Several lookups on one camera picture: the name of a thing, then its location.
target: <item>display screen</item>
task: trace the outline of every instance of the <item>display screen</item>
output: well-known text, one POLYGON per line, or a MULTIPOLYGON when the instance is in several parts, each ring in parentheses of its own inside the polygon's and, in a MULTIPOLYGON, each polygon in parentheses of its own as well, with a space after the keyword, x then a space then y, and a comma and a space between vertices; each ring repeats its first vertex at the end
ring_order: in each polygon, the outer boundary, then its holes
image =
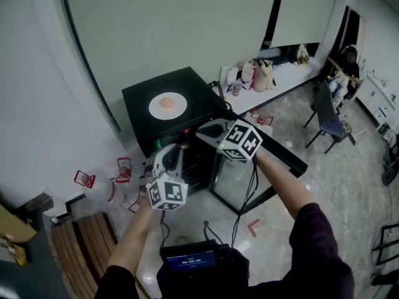
POLYGON ((182 272, 215 266, 213 251, 200 252, 184 256, 167 257, 170 268, 174 272, 182 272))

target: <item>chair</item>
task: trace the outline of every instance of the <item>chair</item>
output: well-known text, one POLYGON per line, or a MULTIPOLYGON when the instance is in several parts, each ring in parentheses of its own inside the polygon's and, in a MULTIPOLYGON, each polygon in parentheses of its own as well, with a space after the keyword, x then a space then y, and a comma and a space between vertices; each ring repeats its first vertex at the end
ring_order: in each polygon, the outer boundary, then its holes
POLYGON ((345 134, 337 113, 335 112, 334 106, 332 104, 332 97, 329 86, 327 85, 326 81, 322 83, 322 85, 320 86, 320 90, 315 94, 314 105, 312 106, 312 108, 314 109, 314 112, 304 125, 304 128, 307 127, 313 117, 317 114, 317 117, 319 118, 320 130, 311 139, 311 141, 306 144, 305 148, 308 148, 314 142, 314 140, 323 132, 324 134, 328 133, 331 135, 335 135, 336 138, 334 138, 334 142, 330 145, 327 151, 324 152, 325 154, 327 154, 329 150, 331 150, 331 148, 334 146, 334 144, 342 141, 348 134, 345 134))

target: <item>black appliance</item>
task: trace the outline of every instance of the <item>black appliance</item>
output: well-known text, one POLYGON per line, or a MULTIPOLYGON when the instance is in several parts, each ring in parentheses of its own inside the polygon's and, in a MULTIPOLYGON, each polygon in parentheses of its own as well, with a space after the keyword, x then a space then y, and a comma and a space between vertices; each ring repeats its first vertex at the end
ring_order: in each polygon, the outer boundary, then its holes
MULTIPOLYGON (((219 200, 236 213, 240 213, 249 183, 252 163, 233 162, 217 154, 216 149, 195 136, 196 129, 212 118, 242 119, 229 110, 224 100, 214 93, 191 68, 170 72, 122 90, 130 123, 144 155, 155 153, 157 145, 188 141, 190 147, 183 157, 182 178, 189 185, 188 196, 208 188, 219 200), (157 95, 179 93, 186 98, 187 109, 172 120, 153 117, 148 106, 157 95)), ((289 171, 299 177, 307 165, 288 149, 258 130, 262 147, 289 171)), ((276 194, 268 180, 259 171, 259 184, 264 189, 254 196, 242 214, 262 204, 276 194)))

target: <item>metal leg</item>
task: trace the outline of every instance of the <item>metal leg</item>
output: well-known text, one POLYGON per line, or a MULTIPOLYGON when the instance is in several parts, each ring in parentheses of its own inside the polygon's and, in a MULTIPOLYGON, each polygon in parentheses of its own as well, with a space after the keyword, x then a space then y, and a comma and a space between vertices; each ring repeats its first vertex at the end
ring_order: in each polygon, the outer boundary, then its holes
POLYGON ((312 143, 314 142, 314 140, 315 140, 322 132, 323 132, 322 130, 318 131, 317 134, 312 138, 312 140, 311 140, 309 143, 306 144, 305 148, 308 148, 308 147, 310 146, 310 144, 312 144, 312 143))
POLYGON ((313 117, 315 116, 316 111, 313 112, 312 116, 308 119, 308 121, 306 122, 306 124, 304 125, 304 128, 307 127, 307 125, 310 123, 310 121, 313 119, 313 117))
POLYGON ((332 147, 333 147, 336 143, 337 143, 337 142, 334 140, 334 142, 332 142, 332 144, 330 145, 329 148, 327 148, 327 151, 325 151, 324 154, 327 154, 327 153, 332 149, 332 147))

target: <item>tile floor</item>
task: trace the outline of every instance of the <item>tile floor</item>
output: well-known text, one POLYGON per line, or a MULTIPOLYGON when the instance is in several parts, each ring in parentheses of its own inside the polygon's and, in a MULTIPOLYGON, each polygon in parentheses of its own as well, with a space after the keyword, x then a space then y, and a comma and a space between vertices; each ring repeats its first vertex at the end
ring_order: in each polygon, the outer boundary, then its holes
MULTIPOLYGON (((350 123, 354 135, 365 130, 356 136, 355 146, 345 139, 324 154, 332 142, 330 136, 325 135, 305 149, 305 144, 319 129, 316 117, 306 129, 302 127, 312 113, 312 88, 313 83, 309 82, 259 110, 274 117, 272 137, 283 145, 291 142, 289 149, 309 165, 300 180, 314 195, 332 225, 340 255, 353 270, 355 297, 375 298, 380 289, 368 286, 369 276, 373 272, 370 249, 379 228, 391 223, 390 195, 380 180, 385 142, 355 102, 343 114, 345 117, 341 116, 341 119, 350 123)), ((390 187, 393 222, 399 220, 398 188, 399 179, 390 187)), ((72 205, 72 210, 75 217, 98 210, 107 212, 119 237, 132 217, 126 207, 107 209, 88 199, 72 205)), ((155 217, 137 274, 150 296, 160 298, 156 283, 156 273, 162 264, 158 256, 162 239, 160 213, 157 212, 155 217)), ((171 235, 165 245, 204 240, 205 220, 209 221, 211 228, 224 242, 230 244, 236 215, 211 193, 202 191, 190 197, 184 207, 166 215, 165 221, 171 228, 171 235)), ((281 279, 289 271, 291 248, 288 238, 293 223, 277 196, 242 216, 235 247, 250 261, 250 285, 281 279), (247 225, 256 219, 260 221, 254 227, 256 237, 253 237, 247 225)), ((393 238, 394 235, 399 235, 399 229, 387 238, 393 238)), ((399 268, 399 259, 386 264, 383 271, 388 272, 393 268, 399 268)))

